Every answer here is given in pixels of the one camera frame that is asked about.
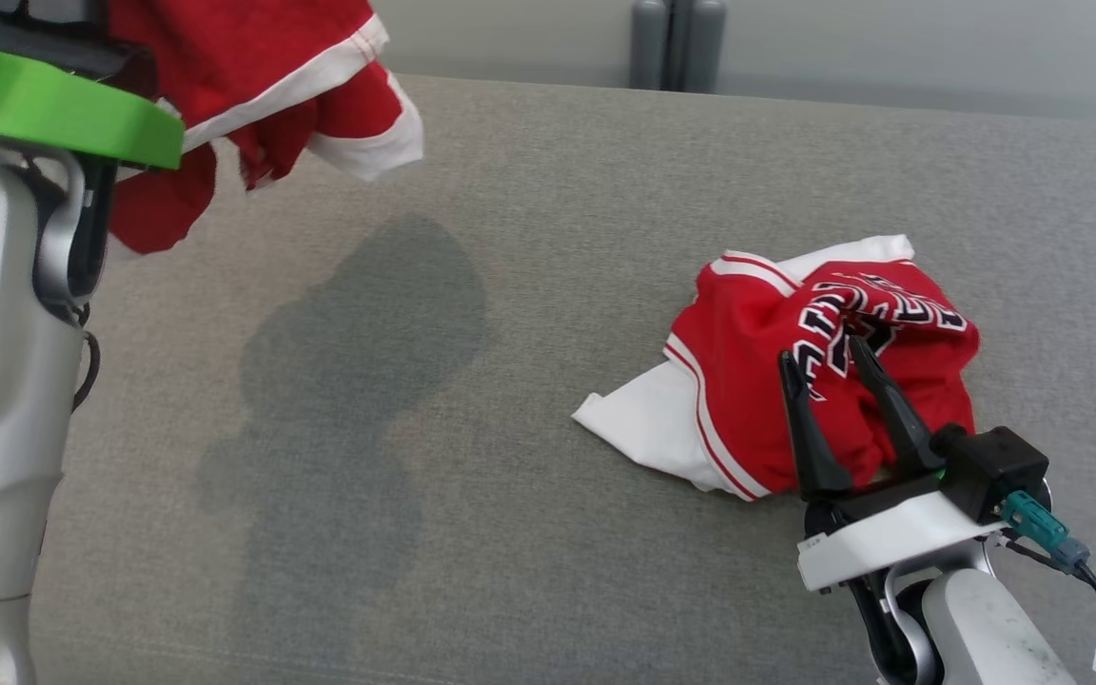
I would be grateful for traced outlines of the red jersey with white sleeves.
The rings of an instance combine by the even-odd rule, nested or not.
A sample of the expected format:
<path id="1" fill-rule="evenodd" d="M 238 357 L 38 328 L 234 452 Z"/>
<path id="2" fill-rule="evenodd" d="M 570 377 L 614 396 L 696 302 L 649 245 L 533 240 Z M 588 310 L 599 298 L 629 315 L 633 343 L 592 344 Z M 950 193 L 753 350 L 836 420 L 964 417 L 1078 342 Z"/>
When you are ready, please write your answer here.
<path id="1" fill-rule="evenodd" d="M 928 429 L 973 425 L 977 326 L 914 264 L 904 235 L 783 262 L 728 250 L 695 279 L 663 363 L 587 396 L 576 423 L 632 463 L 744 501 L 796 486 L 778 359 L 791 352 L 827 445 L 856 486 L 897 463 L 849 338 L 861 336 Z"/>

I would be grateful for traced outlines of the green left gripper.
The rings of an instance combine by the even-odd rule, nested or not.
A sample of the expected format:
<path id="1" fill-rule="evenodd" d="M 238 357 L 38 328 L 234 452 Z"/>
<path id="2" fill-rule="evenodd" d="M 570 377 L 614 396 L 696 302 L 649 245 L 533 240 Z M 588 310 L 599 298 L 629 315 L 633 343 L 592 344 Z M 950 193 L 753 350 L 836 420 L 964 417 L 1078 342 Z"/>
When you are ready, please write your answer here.
<path id="1" fill-rule="evenodd" d="M 175 169 L 186 129 L 151 100 L 0 52 L 0 140 Z"/>

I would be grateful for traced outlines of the grey partition post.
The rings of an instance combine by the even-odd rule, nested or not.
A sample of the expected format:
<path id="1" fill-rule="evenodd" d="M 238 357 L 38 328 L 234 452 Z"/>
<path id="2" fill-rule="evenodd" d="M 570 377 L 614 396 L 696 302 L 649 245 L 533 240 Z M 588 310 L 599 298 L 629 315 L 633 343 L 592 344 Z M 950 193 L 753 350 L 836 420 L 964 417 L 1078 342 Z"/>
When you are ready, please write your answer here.
<path id="1" fill-rule="evenodd" d="M 713 94 L 727 0 L 633 0 L 628 87 Z"/>

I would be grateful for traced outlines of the red shorts with white stripe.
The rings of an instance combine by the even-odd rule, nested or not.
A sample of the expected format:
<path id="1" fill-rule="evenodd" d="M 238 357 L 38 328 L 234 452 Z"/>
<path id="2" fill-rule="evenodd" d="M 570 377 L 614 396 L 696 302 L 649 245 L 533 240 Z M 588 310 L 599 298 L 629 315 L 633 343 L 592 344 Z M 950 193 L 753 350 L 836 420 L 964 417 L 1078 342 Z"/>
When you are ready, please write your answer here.
<path id="1" fill-rule="evenodd" d="M 216 196 L 214 142 L 252 192 L 310 152 L 372 181 L 423 157 L 423 122 L 383 64 L 369 0 L 110 0 L 110 30 L 152 48 L 158 103 L 186 125 L 175 170 L 118 178 L 109 255 L 182 242 Z"/>

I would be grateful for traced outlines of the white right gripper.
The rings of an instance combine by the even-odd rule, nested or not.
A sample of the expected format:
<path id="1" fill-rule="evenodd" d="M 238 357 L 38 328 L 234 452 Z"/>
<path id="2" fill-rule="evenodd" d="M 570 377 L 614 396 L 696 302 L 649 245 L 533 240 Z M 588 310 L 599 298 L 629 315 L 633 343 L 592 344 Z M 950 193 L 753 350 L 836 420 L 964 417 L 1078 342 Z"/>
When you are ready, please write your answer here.
<path id="1" fill-rule="evenodd" d="M 810 591 L 833 587 L 1005 528 L 997 518 L 978 523 L 941 493 L 935 473 L 941 476 L 947 461 L 932 450 L 931 429 L 866 339 L 850 336 L 850 356 L 861 385 L 877 401 L 895 455 L 892 465 L 880 463 L 874 478 L 924 477 L 878 482 L 861 493 L 844 496 L 853 488 L 852 476 L 833 455 L 811 411 L 810 387 L 792 352 L 780 352 L 778 372 L 797 494 L 813 501 L 806 506 L 804 541 L 797 546 L 797 571 Z"/>

